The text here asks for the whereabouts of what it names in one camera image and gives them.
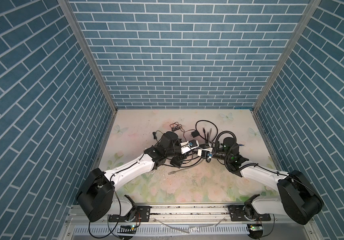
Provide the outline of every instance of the floral tabletop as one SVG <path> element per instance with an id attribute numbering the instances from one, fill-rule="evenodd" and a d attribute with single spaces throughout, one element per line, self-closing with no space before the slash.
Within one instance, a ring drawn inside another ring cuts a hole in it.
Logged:
<path id="1" fill-rule="evenodd" d="M 268 150 L 261 138 L 254 119 L 249 110 L 119 110 L 105 147 L 99 168 L 101 170 L 115 168 L 140 156 L 144 149 L 156 144 L 152 132 L 170 131 L 170 124 L 179 122 L 184 130 L 194 129 L 198 120 L 209 120 L 215 123 L 219 132 L 228 130 L 237 137 L 240 154 L 262 166 L 275 168 Z M 212 128 L 212 136 L 216 132 L 208 122 L 199 122 L 198 130 L 203 127 Z M 183 132 L 175 133 L 183 139 Z M 185 134 L 191 140 L 190 132 Z M 196 137 L 199 143 L 204 140 Z M 173 175 L 169 172 L 177 170 L 161 166 L 157 170 L 142 174 L 121 189 L 119 195 L 128 194 L 137 202 L 234 202 L 245 201 L 254 194 L 278 195 L 278 193 L 261 183 L 231 174 L 218 161 L 201 164 Z"/>

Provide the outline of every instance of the blue brick wall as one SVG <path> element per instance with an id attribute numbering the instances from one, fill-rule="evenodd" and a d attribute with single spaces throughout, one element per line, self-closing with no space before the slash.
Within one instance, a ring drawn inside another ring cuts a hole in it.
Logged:
<path id="1" fill-rule="evenodd" d="M 118 108 L 251 108 L 308 1 L 71 5 Z"/>
<path id="2" fill-rule="evenodd" d="M 321 1 L 258 116 L 283 168 L 321 194 L 323 237 L 344 239 L 344 1 Z"/>
<path id="3" fill-rule="evenodd" d="M 112 111 L 56 0 L 0 0 L 0 239 L 59 235 Z"/>

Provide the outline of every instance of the black connector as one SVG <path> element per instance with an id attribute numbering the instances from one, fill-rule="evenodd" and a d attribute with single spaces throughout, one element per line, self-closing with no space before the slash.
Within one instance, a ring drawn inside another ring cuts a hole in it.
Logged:
<path id="1" fill-rule="evenodd" d="M 196 130 L 194 130 L 192 133 L 191 133 L 191 136 L 192 137 L 197 137 L 197 136 L 199 136 L 200 135 L 200 133 L 198 132 L 198 131 L 196 131 Z"/>

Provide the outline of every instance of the black mounting plate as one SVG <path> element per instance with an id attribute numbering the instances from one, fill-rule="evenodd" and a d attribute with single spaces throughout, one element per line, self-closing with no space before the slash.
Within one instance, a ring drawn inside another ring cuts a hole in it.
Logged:
<path id="1" fill-rule="evenodd" d="M 150 215 L 150 206 L 137 206 L 136 213 L 140 214 L 141 222 L 149 222 L 149 215 Z M 127 220 L 125 217 L 118 216 L 118 215 L 110 215 L 109 222 L 125 222 Z"/>
<path id="2" fill-rule="evenodd" d="M 244 208 L 244 205 L 229 205 L 228 206 L 229 215 L 231 216 L 232 222 L 250 221 L 249 219 L 245 217 L 243 208 Z M 259 214 L 259 217 L 262 222 L 271 220 L 271 216 L 269 214 Z"/>

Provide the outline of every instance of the metal corner post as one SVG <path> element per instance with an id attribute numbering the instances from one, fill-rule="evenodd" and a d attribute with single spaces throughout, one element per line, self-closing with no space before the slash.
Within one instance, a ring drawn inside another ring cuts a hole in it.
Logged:
<path id="1" fill-rule="evenodd" d="M 299 23 L 296 25 L 290 39 L 285 46 L 283 53 L 280 55 L 279 59 L 277 60 L 276 65 L 273 67 L 273 70 L 270 76 L 267 79 L 267 82 L 259 97 L 257 98 L 255 104 L 253 105 L 253 111 L 256 113 L 259 109 L 260 105 L 262 104 L 265 96 L 268 94 L 269 89 L 272 87 L 273 83 L 275 82 L 277 76 L 279 75 L 281 69 L 283 68 L 285 62 L 287 61 L 288 57 L 290 56 L 292 50 L 294 49 L 297 41 L 299 40 L 300 36 L 302 35 L 305 27 L 307 26 L 308 22 L 311 20 L 316 8 L 319 6 L 321 0 L 310 0 L 307 7 L 304 9 L 303 15 L 299 20 Z"/>
<path id="2" fill-rule="evenodd" d="M 64 12 L 65 18 L 67 19 L 70 28 L 72 29 L 78 44 L 80 45 L 81 50 L 83 51 L 85 58 L 88 61 L 90 68 L 92 69 L 93 74 L 96 77 L 98 85 L 101 87 L 102 92 L 104 93 L 105 98 L 109 106 L 112 108 L 113 113 L 117 112 L 117 107 L 115 106 L 115 102 L 113 101 L 107 85 L 101 75 L 100 70 L 98 69 L 97 63 L 95 58 L 92 55 L 92 52 L 88 46 L 88 43 L 81 31 L 80 26 L 78 25 L 78 21 L 76 19 L 75 14 L 73 13 L 72 7 L 70 6 L 69 0 L 58 0 L 60 8 L 62 12 Z"/>

